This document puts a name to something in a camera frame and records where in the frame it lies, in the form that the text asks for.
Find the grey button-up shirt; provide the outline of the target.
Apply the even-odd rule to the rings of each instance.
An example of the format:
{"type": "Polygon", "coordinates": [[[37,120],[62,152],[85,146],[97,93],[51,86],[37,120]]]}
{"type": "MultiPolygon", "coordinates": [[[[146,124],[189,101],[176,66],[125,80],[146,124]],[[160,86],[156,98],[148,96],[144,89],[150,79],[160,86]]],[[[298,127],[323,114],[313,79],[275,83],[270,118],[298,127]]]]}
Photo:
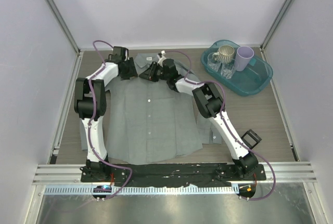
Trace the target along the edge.
{"type": "Polygon", "coordinates": [[[134,165],[150,164],[189,155],[204,144],[220,143],[215,127],[201,114],[194,113],[193,97],[168,88],[165,81],[149,82],[142,78],[105,82],[111,93],[110,122],[107,137],[101,121],[94,121],[91,137],[83,135],[87,158],[99,162],[107,157],[134,165]]]}

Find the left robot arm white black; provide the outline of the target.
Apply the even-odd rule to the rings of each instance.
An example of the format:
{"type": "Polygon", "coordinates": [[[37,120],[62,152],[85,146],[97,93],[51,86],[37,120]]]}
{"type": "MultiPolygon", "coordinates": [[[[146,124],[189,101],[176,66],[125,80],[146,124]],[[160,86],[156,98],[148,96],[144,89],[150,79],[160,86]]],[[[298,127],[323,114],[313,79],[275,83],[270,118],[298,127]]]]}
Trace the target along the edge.
{"type": "Polygon", "coordinates": [[[125,47],[115,46],[93,74],[75,81],[74,111],[78,114],[87,141],[87,158],[81,167],[82,182],[104,182],[111,177],[111,166],[105,148],[103,118],[107,109],[106,85],[119,77],[136,77],[134,60],[125,47]]]}

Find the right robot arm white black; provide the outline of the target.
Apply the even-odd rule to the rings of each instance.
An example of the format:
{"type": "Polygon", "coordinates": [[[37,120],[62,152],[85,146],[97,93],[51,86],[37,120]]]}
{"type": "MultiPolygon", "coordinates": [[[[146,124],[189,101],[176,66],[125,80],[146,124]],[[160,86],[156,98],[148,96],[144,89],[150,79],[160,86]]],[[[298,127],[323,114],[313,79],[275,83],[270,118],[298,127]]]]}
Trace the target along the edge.
{"type": "Polygon", "coordinates": [[[236,176],[246,180],[254,174],[258,159],[231,124],[225,110],[224,97],[216,83],[187,79],[178,72],[173,59],[165,59],[162,63],[152,62],[139,77],[151,82],[164,80],[170,90],[193,96],[201,116],[213,124],[225,141],[235,164],[236,176]]]}

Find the clear glass mug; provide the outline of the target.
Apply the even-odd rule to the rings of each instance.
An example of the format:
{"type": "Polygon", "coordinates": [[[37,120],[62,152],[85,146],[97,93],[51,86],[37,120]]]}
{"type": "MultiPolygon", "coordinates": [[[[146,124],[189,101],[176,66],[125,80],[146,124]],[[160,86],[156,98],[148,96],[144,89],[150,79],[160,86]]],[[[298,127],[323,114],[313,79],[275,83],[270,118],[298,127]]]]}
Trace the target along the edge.
{"type": "Polygon", "coordinates": [[[207,65],[213,71],[217,72],[221,66],[220,54],[218,52],[212,52],[207,57],[207,65]]]}

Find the ribbed metallic mug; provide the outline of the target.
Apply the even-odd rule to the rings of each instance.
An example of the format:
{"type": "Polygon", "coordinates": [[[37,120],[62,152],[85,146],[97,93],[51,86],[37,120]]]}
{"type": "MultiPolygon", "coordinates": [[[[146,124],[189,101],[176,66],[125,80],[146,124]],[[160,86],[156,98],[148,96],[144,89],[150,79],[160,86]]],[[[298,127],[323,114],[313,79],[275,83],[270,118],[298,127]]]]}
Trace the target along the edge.
{"type": "Polygon", "coordinates": [[[234,58],[235,49],[230,45],[222,45],[218,49],[218,60],[224,64],[231,63],[234,58]]]}

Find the clear drinking glass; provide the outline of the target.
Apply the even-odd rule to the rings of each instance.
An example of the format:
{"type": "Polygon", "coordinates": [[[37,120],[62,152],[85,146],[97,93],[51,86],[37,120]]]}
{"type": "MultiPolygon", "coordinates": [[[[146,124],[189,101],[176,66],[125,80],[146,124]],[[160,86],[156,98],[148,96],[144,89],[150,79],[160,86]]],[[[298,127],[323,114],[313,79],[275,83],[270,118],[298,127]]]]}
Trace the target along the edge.
{"type": "Polygon", "coordinates": [[[237,68],[238,62],[235,59],[232,59],[230,62],[224,62],[222,63],[221,75],[229,80],[232,78],[237,68]]]}

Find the purple plastic cup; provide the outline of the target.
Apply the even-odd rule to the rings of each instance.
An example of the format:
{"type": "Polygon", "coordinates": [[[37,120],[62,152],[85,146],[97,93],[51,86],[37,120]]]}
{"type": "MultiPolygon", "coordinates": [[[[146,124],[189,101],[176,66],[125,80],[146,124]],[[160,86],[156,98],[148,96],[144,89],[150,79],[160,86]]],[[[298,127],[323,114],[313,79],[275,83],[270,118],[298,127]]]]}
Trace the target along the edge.
{"type": "Polygon", "coordinates": [[[243,71],[254,56],[254,50],[247,46],[237,48],[235,60],[238,62],[236,71],[243,71]]]}

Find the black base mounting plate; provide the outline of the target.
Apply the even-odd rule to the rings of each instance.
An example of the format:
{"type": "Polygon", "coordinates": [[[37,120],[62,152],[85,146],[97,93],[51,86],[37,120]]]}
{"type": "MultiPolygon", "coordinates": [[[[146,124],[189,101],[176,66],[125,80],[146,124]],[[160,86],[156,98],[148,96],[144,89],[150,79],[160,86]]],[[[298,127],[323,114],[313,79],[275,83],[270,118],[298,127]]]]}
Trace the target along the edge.
{"type": "Polygon", "coordinates": [[[228,163],[169,163],[123,165],[112,168],[102,163],[99,167],[80,167],[81,182],[105,182],[120,187],[179,188],[195,185],[200,188],[230,186],[232,181],[265,181],[264,166],[240,174],[235,164],[228,163]]]}

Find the small black square frame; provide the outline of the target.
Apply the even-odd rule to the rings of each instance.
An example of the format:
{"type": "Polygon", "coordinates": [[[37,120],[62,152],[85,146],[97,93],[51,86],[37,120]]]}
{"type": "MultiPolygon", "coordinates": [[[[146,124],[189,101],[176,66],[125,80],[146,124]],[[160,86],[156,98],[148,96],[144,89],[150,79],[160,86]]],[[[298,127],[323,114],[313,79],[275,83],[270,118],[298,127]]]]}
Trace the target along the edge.
{"type": "Polygon", "coordinates": [[[262,141],[262,138],[252,129],[247,130],[241,139],[249,149],[255,148],[262,141]]]}

